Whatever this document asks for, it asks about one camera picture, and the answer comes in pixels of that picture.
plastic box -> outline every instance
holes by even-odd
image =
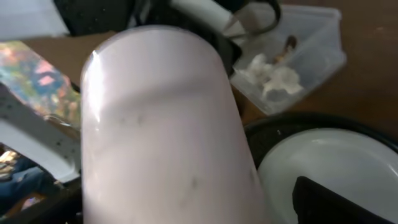
[[[0,41],[69,34],[52,0],[1,0]]]
[[[252,3],[247,7],[250,7],[251,16],[256,20],[254,23],[259,26],[265,27],[274,19],[274,13],[267,4]],[[346,55],[340,41],[340,19],[337,9],[282,6],[282,19],[274,30],[240,44],[243,56],[235,66],[236,74],[231,83],[265,114],[286,110],[345,64]],[[246,69],[252,59],[261,53],[266,54],[267,63],[272,63],[290,35],[297,38],[297,47],[275,68],[287,66],[295,70],[303,90],[294,95],[285,90],[272,90],[272,95],[268,93],[263,98],[262,86],[249,83],[238,70]]]

colorful patterned fabric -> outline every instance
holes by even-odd
[[[37,114],[56,114],[80,127],[80,94],[69,78],[22,42],[0,42],[0,82]]]

brown table surface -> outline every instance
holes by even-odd
[[[284,4],[338,8],[346,66],[289,111],[351,118],[398,139],[398,1],[286,0]],[[244,96],[244,124],[265,117]]]

white cylinder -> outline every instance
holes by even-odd
[[[118,34],[83,70],[86,224],[263,224],[228,77],[189,32]]]

white plate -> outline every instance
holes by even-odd
[[[299,176],[398,223],[398,154],[365,135],[340,129],[297,133],[273,147],[258,172],[274,223],[297,224],[292,192]]]

